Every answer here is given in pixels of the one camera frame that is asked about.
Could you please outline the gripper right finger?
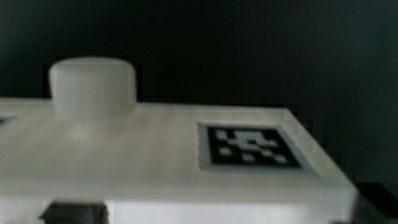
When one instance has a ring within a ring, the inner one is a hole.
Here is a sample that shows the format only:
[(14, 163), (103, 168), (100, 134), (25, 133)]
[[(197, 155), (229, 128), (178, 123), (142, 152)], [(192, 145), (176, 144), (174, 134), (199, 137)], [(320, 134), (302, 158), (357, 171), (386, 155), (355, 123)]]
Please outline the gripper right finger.
[(380, 183), (357, 184), (355, 224), (398, 224), (398, 198)]

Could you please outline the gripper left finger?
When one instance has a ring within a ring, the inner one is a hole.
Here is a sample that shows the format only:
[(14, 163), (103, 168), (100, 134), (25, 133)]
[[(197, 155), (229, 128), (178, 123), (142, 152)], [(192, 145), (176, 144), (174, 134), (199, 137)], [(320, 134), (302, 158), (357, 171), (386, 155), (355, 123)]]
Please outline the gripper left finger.
[(103, 202), (53, 201), (39, 215), (45, 224), (108, 224), (108, 208)]

